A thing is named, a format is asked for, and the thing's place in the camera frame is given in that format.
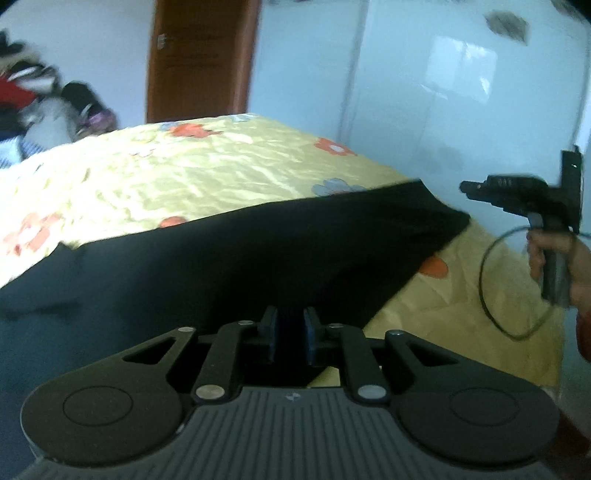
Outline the person's right hand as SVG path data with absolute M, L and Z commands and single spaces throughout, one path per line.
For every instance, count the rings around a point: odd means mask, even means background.
M 577 237 L 561 233 L 531 230 L 527 234 L 530 275 L 534 280 L 542 276 L 543 253 L 552 251 L 566 254 L 571 276 L 571 305 L 581 315 L 590 313 L 591 254 Z

